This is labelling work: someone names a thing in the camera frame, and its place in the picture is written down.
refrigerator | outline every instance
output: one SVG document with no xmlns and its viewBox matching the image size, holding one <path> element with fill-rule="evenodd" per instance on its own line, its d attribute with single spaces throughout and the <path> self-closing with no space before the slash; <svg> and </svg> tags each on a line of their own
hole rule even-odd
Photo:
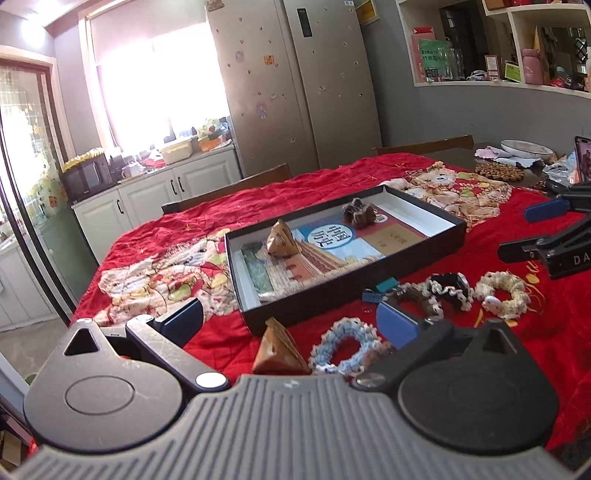
<svg viewBox="0 0 591 480">
<path fill-rule="evenodd" d="M 245 177 L 336 168 L 381 147 L 359 21 L 347 0 L 206 0 Z"/>
</svg>

black box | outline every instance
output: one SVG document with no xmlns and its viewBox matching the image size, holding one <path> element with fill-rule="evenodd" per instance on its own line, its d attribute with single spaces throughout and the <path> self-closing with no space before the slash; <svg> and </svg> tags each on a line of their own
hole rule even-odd
<svg viewBox="0 0 591 480">
<path fill-rule="evenodd" d="M 254 287 L 248 271 L 242 266 L 245 265 L 241 251 L 243 245 L 265 241 L 279 218 L 290 228 L 298 228 L 305 224 L 304 218 L 325 210 L 333 215 L 356 197 L 365 203 L 373 203 L 427 238 L 357 270 L 276 301 L 255 304 L 258 300 L 247 298 L 254 295 Z M 240 311 L 251 333 L 262 336 L 269 317 L 275 317 L 289 327 L 359 299 L 365 288 L 372 288 L 390 277 L 403 278 L 454 253 L 463 245 L 465 236 L 466 223 L 457 216 L 409 194 L 380 185 L 229 232 L 226 234 L 226 252 Z"/>
</svg>

pink thermos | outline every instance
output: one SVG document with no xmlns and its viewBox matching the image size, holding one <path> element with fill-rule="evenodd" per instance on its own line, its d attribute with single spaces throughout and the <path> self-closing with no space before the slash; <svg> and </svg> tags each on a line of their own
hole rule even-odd
<svg viewBox="0 0 591 480">
<path fill-rule="evenodd" d="M 540 52 L 532 48 L 524 48 L 521 50 L 521 56 L 523 57 L 525 82 L 531 85 L 543 85 L 544 74 L 542 73 Z"/>
</svg>

ribbed gray cover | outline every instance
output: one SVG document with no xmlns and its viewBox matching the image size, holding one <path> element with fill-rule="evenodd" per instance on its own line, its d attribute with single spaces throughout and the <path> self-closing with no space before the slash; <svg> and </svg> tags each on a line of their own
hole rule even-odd
<svg viewBox="0 0 591 480">
<path fill-rule="evenodd" d="M 420 437 L 383 394 L 338 375 L 245 376 L 198 395 L 164 435 L 117 455 L 66 455 L 44 447 L 22 480 L 557 480 L 573 475 L 542 448 L 479 458 Z"/>
</svg>

sliding glass door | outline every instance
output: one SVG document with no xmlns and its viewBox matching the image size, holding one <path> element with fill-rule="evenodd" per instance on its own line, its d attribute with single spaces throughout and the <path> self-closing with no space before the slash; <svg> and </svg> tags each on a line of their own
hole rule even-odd
<svg viewBox="0 0 591 480">
<path fill-rule="evenodd" d="M 68 325 L 98 265 L 60 180 L 67 158 L 49 68 L 0 60 L 0 147 L 0 281 L 2 252 L 18 248 L 37 290 Z"/>
</svg>

